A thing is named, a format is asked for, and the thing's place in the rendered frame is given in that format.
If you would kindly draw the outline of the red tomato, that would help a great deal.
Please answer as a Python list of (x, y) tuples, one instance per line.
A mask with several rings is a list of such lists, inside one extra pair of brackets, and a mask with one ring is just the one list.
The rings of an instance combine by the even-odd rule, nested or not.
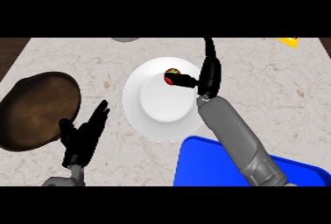
[(169, 85), (173, 86), (173, 79), (182, 72), (176, 68), (171, 68), (165, 73), (165, 81)]

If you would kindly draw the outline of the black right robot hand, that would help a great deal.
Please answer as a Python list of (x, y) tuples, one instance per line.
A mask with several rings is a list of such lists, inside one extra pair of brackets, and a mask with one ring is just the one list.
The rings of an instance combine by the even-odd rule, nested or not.
[(200, 79), (196, 79), (190, 74), (181, 74), (173, 79), (173, 86), (184, 88), (199, 88), (199, 95), (210, 100), (221, 90), (222, 84), (222, 63), (216, 56), (213, 39), (205, 39), (206, 58), (202, 66)]

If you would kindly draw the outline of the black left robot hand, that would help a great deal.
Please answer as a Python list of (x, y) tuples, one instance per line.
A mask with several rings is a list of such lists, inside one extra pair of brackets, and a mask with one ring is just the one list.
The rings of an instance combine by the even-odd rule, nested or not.
[(80, 165), (82, 167), (89, 165), (108, 120), (108, 105), (108, 101), (104, 100), (88, 122), (85, 122), (79, 128), (76, 128), (73, 122), (67, 118), (61, 119), (58, 122), (61, 143), (67, 148), (63, 161), (63, 166), (66, 168), (72, 165)]

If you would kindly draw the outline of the yellow object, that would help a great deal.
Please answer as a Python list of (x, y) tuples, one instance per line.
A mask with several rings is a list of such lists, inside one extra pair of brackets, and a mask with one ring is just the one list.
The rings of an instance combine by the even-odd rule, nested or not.
[(281, 41), (290, 47), (298, 48), (301, 38), (278, 38), (277, 40)]

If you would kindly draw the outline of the white round plate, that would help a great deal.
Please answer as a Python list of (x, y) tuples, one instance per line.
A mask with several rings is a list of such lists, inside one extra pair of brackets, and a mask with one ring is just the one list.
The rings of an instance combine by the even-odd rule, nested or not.
[(123, 110), (135, 130), (151, 140), (175, 142), (203, 126), (197, 107), (197, 89), (165, 81), (169, 69), (194, 78), (200, 68), (185, 59), (160, 57), (139, 65), (123, 89)]

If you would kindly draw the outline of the blue tray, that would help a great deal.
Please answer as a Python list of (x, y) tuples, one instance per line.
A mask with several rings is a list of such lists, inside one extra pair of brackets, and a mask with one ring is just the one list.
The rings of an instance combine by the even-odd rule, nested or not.
[[(331, 186), (331, 174), (320, 167), (271, 156), (287, 180), (298, 186)], [(202, 136), (190, 136), (181, 145), (175, 186), (249, 186), (222, 144)]]

